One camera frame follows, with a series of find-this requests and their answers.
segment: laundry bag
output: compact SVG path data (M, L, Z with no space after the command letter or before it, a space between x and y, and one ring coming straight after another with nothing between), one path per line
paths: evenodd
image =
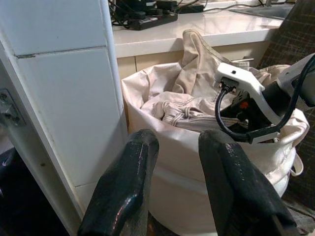
M151 214L178 235L210 236L216 230L198 155L198 137L202 130L219 129L214 110L220 89L214 86L214 74L221 62L232 63L194 30L184 31L183 44L181 61L151 66L124 78L122 90L129 132L148 128L159 141L150 195ZM265 86L287 67L275 65L251 71ZM226 95L221 108L231 104L233 97ZM223 120L226 125L238 122ZM295 109L273 143L240 143L280 196L290 173L298 175L303 170L295 146L308 129L304 114Z

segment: door hinge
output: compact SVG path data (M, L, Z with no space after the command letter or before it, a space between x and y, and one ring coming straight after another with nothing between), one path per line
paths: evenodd
M24 126L25 121L17 109L7 89L0 89L0 123L12 126Z

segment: white countertop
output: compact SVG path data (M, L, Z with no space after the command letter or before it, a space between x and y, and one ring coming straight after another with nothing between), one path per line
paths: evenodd
M267 41L282 20L245 15L227 10L180 14L178 20L141 31L113 27L118 58L178 51L182 33L194 29L211 46Z

